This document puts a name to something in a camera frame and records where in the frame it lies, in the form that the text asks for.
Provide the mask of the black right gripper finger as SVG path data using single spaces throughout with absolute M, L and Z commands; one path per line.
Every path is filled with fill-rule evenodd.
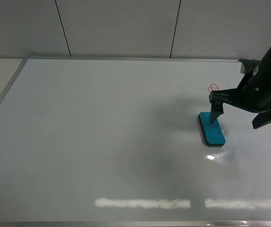
M 271 112 L 259 113 L 252 121 L 254 129 L 258 129 L 270 123 L 271 123 Z
M 211 110 L 209 114 L 209 123 L 213 124 L 217 118 L 224 113 L 223 102 L 213 102 L 211 103 Z

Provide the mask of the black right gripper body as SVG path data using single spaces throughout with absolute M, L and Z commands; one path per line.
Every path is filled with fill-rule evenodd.
M 251 113 L 271 112 L 271 60 L 240 59 L 244 74 L 236 88 L 212 91 L 209 102 L 223 102 Z

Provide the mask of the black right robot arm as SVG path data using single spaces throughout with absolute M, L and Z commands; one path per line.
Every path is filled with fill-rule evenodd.
M 254 129 L 271 123 L 271 47 L 252 69 L 245 74 L 237 88 L 211 91 L 209 122 L 214 123 L 224 113 L 223 104 L 256 113 Z

